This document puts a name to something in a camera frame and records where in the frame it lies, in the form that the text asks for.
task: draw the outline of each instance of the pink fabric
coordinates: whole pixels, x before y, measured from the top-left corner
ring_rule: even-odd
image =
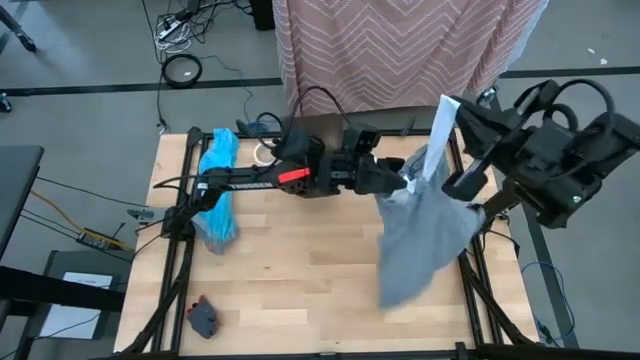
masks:
[[[541,0],[273,0],[289,105],[311,85],[348,112],[437,105],[506,69]],[[310,92],[302,113],[336,112]]]

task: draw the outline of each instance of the blue cloth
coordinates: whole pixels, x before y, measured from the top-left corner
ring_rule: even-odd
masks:
[[[213,145],[202,155],[198,172],[202,174],[216,167],[235,167],[238,146],[238,138],[230,129],[214,129]],[[238,236],[231,193],[223,193],[213,209],[198,213],[194,216],[193,222],[209,251],[222,254],[229,243]]]

